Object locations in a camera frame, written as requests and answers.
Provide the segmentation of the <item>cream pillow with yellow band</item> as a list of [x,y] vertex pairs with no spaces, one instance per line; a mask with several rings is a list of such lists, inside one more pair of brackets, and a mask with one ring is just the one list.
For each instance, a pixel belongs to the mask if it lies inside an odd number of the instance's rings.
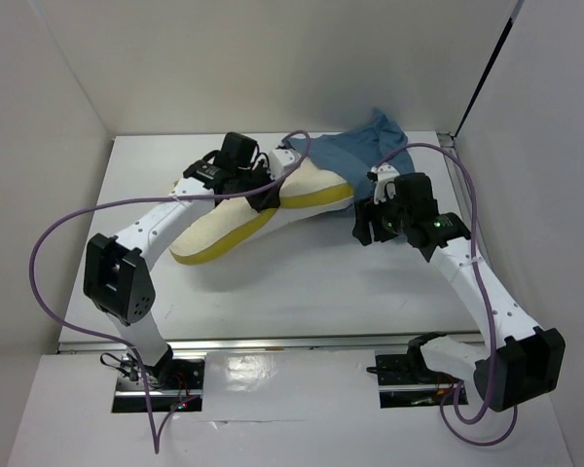
[[283,181],[269,207],[258,211],[246,198],[223,200],[179,235],[169,252],[182,265],[202,265],[297,221],[344,210],[353,195],[343,177],[304,160]]

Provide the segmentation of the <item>blue fabric pillowcase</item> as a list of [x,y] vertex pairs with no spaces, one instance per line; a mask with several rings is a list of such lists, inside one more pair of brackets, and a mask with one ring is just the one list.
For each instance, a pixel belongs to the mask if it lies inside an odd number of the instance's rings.
[[[308,140],[304,137],[285,139],[283,146],[303,154]],[[310,140],[308,159],[319,169],[332,171],[353,188],[354,200],[374,194],[374,184],[367,177],[372,167],[387,155],[406,146],[404,130],[379,108],[374,108],[369,124],[333,135]]]

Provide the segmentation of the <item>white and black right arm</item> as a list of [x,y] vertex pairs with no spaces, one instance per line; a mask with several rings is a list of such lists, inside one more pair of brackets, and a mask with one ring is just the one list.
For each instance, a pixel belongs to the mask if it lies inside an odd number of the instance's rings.
[[474,384],[484,407],[503,412],[556,389],[566,341],[543,328],[512,298],[476,239],[454,212],[438,207],[430,178],[371,169],[374,192],[354,205],[353,236],[364,246],[404,238],[453,287],[484,344],[477,347],[433,332],[409,343],[405,369],[416,381],[436,373]]

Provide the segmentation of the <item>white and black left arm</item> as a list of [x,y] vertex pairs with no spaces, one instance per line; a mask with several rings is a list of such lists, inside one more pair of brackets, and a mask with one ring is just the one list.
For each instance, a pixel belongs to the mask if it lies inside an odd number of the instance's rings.
[[95,234],[85,255],[84,294],[115,325],[137,374],[152,388],[165,386],[181,364],[151,313],[156,291],[151,272],[162,254],[197,221],[222,217],[221,237],[206,235],[216,254],[230,238],[246,238],[266,225],[280,207],[281,184],[258,142],[229,132],[221,147],[192,162],[169,195],[112,236]]

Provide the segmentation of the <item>aluminium front rail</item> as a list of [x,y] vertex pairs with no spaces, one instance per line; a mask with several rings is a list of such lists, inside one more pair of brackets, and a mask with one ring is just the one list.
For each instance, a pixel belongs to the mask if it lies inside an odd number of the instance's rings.
[[[419,334],[383,334],[383,335],[348,335],[317,337],[283,337],[283,338],[244,338],[244,339],[208,339],[208,340],[174,340],[168,344],[175,352],[208,351],[249,351],[249,350],[293,350],[293,349],[356,349],[400,347],[405,349],[408,342]],[[449,333],[449,337],[468,344],[484,344],[480,333]],[[125,347],[111,341],[73,341],[62,342],[57,347],[59,354],[119,352]]]

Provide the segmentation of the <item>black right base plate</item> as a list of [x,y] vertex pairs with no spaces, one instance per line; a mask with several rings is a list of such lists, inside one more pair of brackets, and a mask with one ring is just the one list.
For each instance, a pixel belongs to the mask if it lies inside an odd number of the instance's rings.
[[405,354],[379,354],[366,372],[376,377],[382,409],[439,406],[459,379],[450,375],[415,370]]

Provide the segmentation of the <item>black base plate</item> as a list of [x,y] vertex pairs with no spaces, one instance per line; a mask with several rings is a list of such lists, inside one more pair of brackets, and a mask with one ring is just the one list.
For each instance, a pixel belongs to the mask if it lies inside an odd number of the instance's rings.
[[[127,355],[105,352],[100,363],[116,372],[112,413],[146,413],[143,375],[135,359]],[[161,379],[147,374],[152,411],[164,413],[176,409],[179,413],[196,413],[202,410],[202,389],[205,358],[189,356],[175,359],[170,372]]]
[[405,354],[379,354],[366,372],[376,377],[382,409],[439,406],[459,379],[450,375],[415,370]]

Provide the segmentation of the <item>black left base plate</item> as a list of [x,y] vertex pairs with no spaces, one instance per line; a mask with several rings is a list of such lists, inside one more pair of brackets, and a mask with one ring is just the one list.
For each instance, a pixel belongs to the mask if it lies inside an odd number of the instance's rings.
[[[116,372],[112,413],[146,413],[143,375],[135,359],[127,355],[105,352],[100,363]],[[161,379],[147,374],[152,411],[164,413],[176,409],[179,413],[196,413],[202,410],[202,389],[205,358],[189,356],[175,359],[170,372]]]

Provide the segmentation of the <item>black vertical corner post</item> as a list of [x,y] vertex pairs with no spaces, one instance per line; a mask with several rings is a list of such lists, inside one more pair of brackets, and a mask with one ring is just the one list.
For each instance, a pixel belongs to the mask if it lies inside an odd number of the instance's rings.
[[453,134],[453,138],[457,138],[460,135],[465,123],[467,122],[467,120],[471,114],[471,111],[472,111],[474,105],[476,104],[477,100],[479,99],[480,94],[485,86],[485,83],[493,70],[493,67],[497,61],[497,58],[500,55],[500,52],[501,52],[503,46],[505,45],[505,42],[507,41],[507,38],[509,37],[509,35],[513,29],[514,23],[516,22],[516,19],[519,15],[521,9],[523,8],[523,5],[524,5],[524,0],[517,0],[516,1],[515,6],[510,14],[508,20],[506,21],[496,43],[495,43],[493,51],[492,51],[492,53],[489,57],[489,60],[488,60],[486,66],[483,70],[483,73],[482,73],[482,75],[477,83],[477,86],[476,86],[476,88],[475,88],[475,90],[474,90],[474,92],[473,92],[473,94],[468,102],[468,105],[467,105],[467,107],[463,113],[463,116],[462,116],[462,118],[461,118],[461,120],[456,128],[456,131]]

